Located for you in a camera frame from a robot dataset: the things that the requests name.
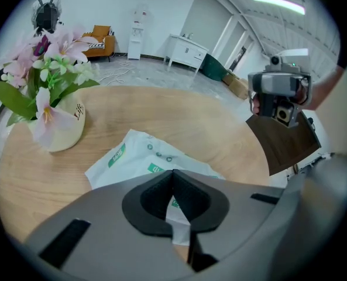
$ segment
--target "hand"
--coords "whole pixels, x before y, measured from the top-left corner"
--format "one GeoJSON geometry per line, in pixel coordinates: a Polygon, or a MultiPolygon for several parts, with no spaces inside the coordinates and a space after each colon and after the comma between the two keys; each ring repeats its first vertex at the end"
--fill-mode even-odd
{"type": "MultiPolygon", "coordinates": [[[[300,87],[298,88],[297,95],[294,97],[297,104],[301,104],[304,102],[307,96],[307,89],[300,84],[300,87]]],[[[259,101],[259,95],[256,94],[253,97],[253,114],[257,115],[260,111],[260,101],[259,101]]]]}

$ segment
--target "wooden tabletop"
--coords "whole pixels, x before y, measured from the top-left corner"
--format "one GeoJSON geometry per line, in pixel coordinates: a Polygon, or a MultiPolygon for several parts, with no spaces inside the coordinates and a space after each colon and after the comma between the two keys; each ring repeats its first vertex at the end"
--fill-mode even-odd
{"type": "Polygon", "coordinates": [[[0,164],[0,216],[23,242],[43,220],[91,190],[85,171],[130,129],[147,132],[208,163],[227,180],[268,185],[263,149],[221,103],[197,93],[152,87],[94,87],[76,94],[86,108],[72,148],[45,152],[24,123],[9,135],[0,164]]]}

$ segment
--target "vase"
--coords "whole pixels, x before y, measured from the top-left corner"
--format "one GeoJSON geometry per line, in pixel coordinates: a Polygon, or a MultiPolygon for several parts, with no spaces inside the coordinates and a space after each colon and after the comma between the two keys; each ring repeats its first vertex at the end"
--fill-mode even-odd
{"type": "MultiPolygon", "coordinates": [[[[75,94],[65,96],[55,108],[60,108],[69,114],[73,114],[76,120],[71,128],[65,130],[55,129],[51,145],[48,148],[43,147],[49,152],[58,152],[73,147],[80,140],[85,127],[85,106],[75,94]]],[[[37,120],[28,122],[28,127],[32,133],[36,124],[37,120]]]]}

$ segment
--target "white plastic bag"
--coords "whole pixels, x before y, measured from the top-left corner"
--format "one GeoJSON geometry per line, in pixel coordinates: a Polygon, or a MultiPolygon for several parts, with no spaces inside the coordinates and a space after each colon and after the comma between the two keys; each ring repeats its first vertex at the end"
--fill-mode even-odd
{"type": "MultiPolygon", "coordinates": [[[[85,175],[92,189],[163,170],[181,169],[224,179],[203,162],[145,132],[130,130],[123,141],[91,166],[85,175]]],[[[173,243],[189,245],[190,223],[172,197],[166,221],[173,227],[173,243]]]]}

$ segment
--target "black slot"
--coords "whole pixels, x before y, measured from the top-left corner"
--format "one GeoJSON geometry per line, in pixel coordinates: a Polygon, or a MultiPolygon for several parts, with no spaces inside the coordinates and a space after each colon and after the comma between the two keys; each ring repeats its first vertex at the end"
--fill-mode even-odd
{"type": "Polygon", "coordinates": [[[197,235],[192,232],[190,234],[190,246],[187,263],[196,272],[200,272],[201,270],[204,270],[217,262],[217,259],[212,255],[203,253],[197,235]]]}
{"type": "Polygon", "coordinates": [[[250,198],[258,200],[258,201],[262,201],[262,202],[265,202],[265,203],[273,204],[273,205],[276,205],[277,202],[279,202],[279,199],[280,199],[280,198],[267,196],[265,194],[258,194],[258,193],[252,194],[250,198]]]}
{"type": "Polygon", "coordinates": [[[60,269],[91,224],[72,220],[68,226],[39,254],[44,261],[60,269]]]}

